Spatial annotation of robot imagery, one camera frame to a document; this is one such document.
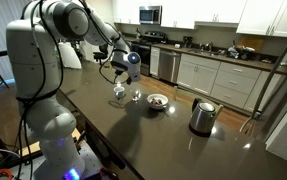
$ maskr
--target kitchen sink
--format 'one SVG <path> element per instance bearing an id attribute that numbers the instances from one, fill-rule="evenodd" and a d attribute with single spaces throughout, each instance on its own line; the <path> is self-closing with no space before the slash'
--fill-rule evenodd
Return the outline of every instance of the kitchen sink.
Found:
<path id="1" fill-rule="evenodd" d="M 203 51 L 200 49 L 192 49 L 192 50 L 189 50 L 188 52 L 195 53 L 195 54 L 201 54 L 201 55 L 205 55 L 205 56 L 219 56 L 218 52 Z"/>

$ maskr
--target drawer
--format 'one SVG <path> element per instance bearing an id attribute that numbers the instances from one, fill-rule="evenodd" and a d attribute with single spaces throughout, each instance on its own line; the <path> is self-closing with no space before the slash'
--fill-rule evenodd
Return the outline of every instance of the drawer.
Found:
<path id="1" fill-rule="evenodd" d="M 252 79 L 257 79 L 261 72 L 260 70 L 257 70 L 257 69 L 248 68 L 244 66 L 230 64 L 230 63 L 224 63 L 224 62 L 221 63 L 220 70 L 233 73 L 233 74 L 238 74 L 238 75 L 245 76 L 245 77 L 249 77 Z"/>
<path id="2" fill-rule="evenodd" d="M 188 54 L 182 54 L 181 61 L 193 63 L 196 65 L 202 65 L 202 66 L 213 68 L 213 69 L 219 69 L 220 67 L 220 61 L 215 61 L 215 60 L 202 58 L 198 56 L 192 56 Z"/>
<path id="3" fill-rule="evenodd" d="M 153 56 L 160 56 L 160 48 L 152 47 L 151 48 L 151 55 L 153 55 Z"/>
<path id="4" fill-rule="evenodd" d="M 218 71 L 215 84 L 239 91 L 241 93 L 250 94 L 256 80 L 248 77 Z"/>
<path id="5" fill-rule="evenodd" d="M 247 94 L 240 93 L 216 84 L 213 86 L 211 96 L 239 108 L 243 108 L 248 98 Z"/>

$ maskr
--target stove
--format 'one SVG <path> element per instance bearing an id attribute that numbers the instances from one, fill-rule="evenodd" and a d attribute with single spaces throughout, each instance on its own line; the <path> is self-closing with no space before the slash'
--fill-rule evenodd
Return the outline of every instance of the stove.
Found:
<path id="1" fill-rule="evenodd" d="M 141 74 L 150 76 L 151 45 L 166 43 L 167 36 L 163 32 L 146 31 L 142 39 L 131 43 L 131 50 L 141 57 Z"/>

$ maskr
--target dishwasher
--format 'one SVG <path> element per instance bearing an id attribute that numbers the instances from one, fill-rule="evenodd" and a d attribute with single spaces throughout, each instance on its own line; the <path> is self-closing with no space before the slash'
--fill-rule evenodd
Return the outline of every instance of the dishwasher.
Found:
<path id="1" fill-rule="evenodd" d="M 161 50 L 158 69 L 159 78 L 176 83 L 180 61 L 181 53 Z"/>

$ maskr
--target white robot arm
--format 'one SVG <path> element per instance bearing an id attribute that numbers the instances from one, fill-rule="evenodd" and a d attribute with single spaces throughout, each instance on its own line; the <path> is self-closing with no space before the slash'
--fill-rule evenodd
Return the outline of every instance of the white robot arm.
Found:
<path id="1" fill-rule="evenodd" d="M 20 127 L 25 120 L 39 139 L 46 159 L 34 172 L 34 179 L 64 179 L 70 172 L 82 177 L 88 168 L 71 136 L 76 120 L 55 97 L 63 75 L 57 58 L 58 39 L 113 45 L 113 68 L 118 73 L 126 71 L 133 82 L 140 79 L 139 55 L 130 52 L 117 31 L 102 22 L 89 5 L 67 0 L 29 3 L 21 20 L 8 24 L 6 41 L 17 86 Z"/>
<path id="2" fill-rule="evenodd" d="M 126 71 L 131 81 L 139 81 L 141 64 L 139 55 L 130 52 L 129 44 L 113 26 L 102 21 L 90 5 L 77 0 L 72 2 L 58 0 L 44 2 L 42 6 L 44 21 L 53 36 L 57 39 L 84 39 L 96 46 L 106 43 L 114 46 L 112 67 L 121 72 Z M 28 6 L 24 19 L 30 19 L 34 7 Z"/>

